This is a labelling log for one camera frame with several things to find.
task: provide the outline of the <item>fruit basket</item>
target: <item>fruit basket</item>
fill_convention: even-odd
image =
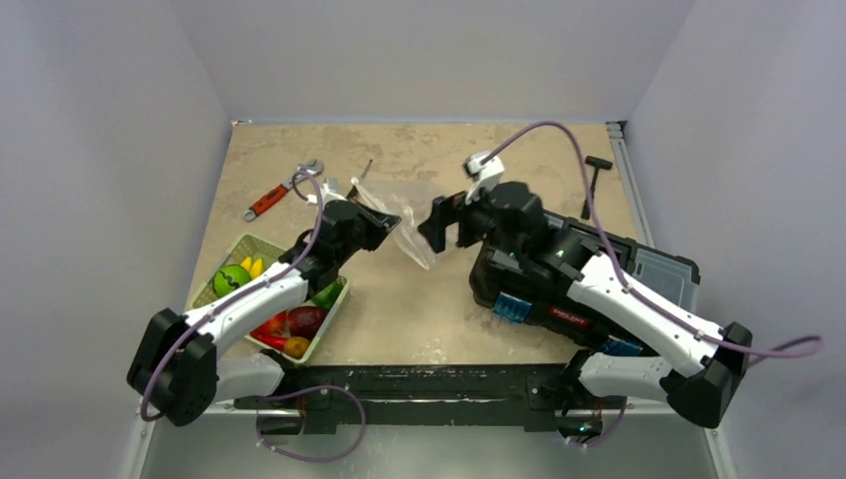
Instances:
[[[220,270],[224,266],[244,264],[245,260],[248,257],[251,258],[251,263],[254,264],[258,260],[260,260],[264,264],[264,266],[267,267],[273,264],[274,262],[278,261],[278,258],[283,253],[283,248],[256,236],[245,234],[241,236],[238,241],[236,241],[232,245],[232,247],[229,248],[226,255],[223,257],[222,261],[217,267],[217,270]],[[335,284],[331,285],[324,291],[321,291],[320,293],[316,294],[312,300],[301,304],[295,308],[292,308],[300,309],[301,306],[316,306],[326,310],[325,318],[322,319],[322,322],[319,324],[319,328],[317,328],[316,332],[314,332],[313,330],[309,331],[313,332],[314,336],[313,338],[310,338],[307,347],[305,348],[305,351],[300,357],[294,357],[293,355],[289,355],[284,351],[283,347],[280,347],[280,344],[282,342],[288,342],[288,339],[290,338],[290,324],[285,324],[284,328],[281,328],[274,335],[276,338],[278,338],[278,340],[273,341],[274,344],[262,342],[261,340],[253,337],[252,334],[248,334],[246,336],[246,339],[262,347],[267,347],[279,351],[285,359],[289,360],[294,364],[303,364],[311,356],[311,353],[319,344],[323,334],[325,334],[332,321],[334,320],[335,316],[337,316],[338,309],[343,303],[343,300],[349,292],[349,289],[350,280],[346,277],[339,276]],[[193,308],[202,307],[218,299],[219,296],[214,290],[213,275],[210,280],[207,281],[206,284],[195,293],[191,301],[191,306]],[[280,311],[279,313],[286,313],[287,315],[288,313],[291,313],[291,311]]]

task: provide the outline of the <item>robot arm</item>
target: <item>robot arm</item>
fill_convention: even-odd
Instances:
[[[465,171],[473,182],[471,189],[435,199],[430,218],[418,227],[435,252],[444,249],[445,228],[458,224],[457,246],[484,243],[471,285],[492,270],[475,271],[480,263],[495,262],[493,268],[504,272],[487,281],[486,286],[494,284],[500,298],[506,296],[516,309],[535,307],[529,299],[532,296],[543,296],[536,302],[545,303],[551,301],[550,297],[565,295],[571,304],[606,317],[618,330],[655,353],[650,357],[618,357],[585,351],[574,358],[565,374],[571,382],[570,394],[663,401],[695,424],[716,427],[745,374],[748,357],[706,342],[701,336],[750,345],[751,333],[736,323],[721,328],[689,313],[624,273],[630,287],[699,333],[691,334],[641,303],[618,281],[611,259],[601,250],[599,237],[554,226],[540,198],[525,184],[496,183],[502,176],[502,163],[494,157],[482,164],[480,160],[486,156],[477,154],[465,162]],[[486,174],[488,168],[493,170],[490,175]],[[526,283],[543,287],[548,294],[527,292]],[[515,297],[514,291],[521,291],[522,298]],[[496,311],[499,303],[497,299],[495,304],[485,305]]]
[[[253,292],[234,301],[222,298],[182,315],[164,309],[153,316],[127,374],[127,382],[133,389],[144,394],[153,371],[177,339],[216,311],[183,343],[158,376],[153,405],[175,425],[182,426],[195,420],[214,402],[271,393],[283,376],[276,361],[263,354],[221,359],[223,354],[274,314],[303,303],[332,284],[338,270],[353,254],[378,248],[400,220],[357,203],[336,200],[326,204],[320,221],[319,234],[308,255],[285,277],[271,281],[305,250],[304,238],[309,231],[300,235],[277,263],[242,286],[248,290],[260,285]]]

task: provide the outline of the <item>hammer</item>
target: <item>hammer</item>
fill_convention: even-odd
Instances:
[[[591,218],[591,208],[588,207],[587,195],[591,196],[591,200],[594,198],[594,192],[597,189],[597,178],[600,176],[600,170],[610,170],[614,164],[608,160],[603,160],[602,158],[587,157],[585,158],[585,165],[594,167],[594,178],[591,180],[591,190],[586,192],[585,203],[582,205],[582,220],[589,220]]]

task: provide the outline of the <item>wall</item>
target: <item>wall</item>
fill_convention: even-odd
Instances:
[[[692,0],[174,0],[235,119],[627,118]]]
[[[0,4],[0,476],[114,478],[228,122],[167,0]]]
[[[842,477],[846,4],[698,0],[627,127],[655,241],[699,261],[699,311],[759,346],[725,426],[743,477]]]

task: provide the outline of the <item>banana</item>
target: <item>banana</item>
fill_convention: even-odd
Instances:
[[[249,277],[256,279],[264,272],[264,260],[257,257],[249,268]]]

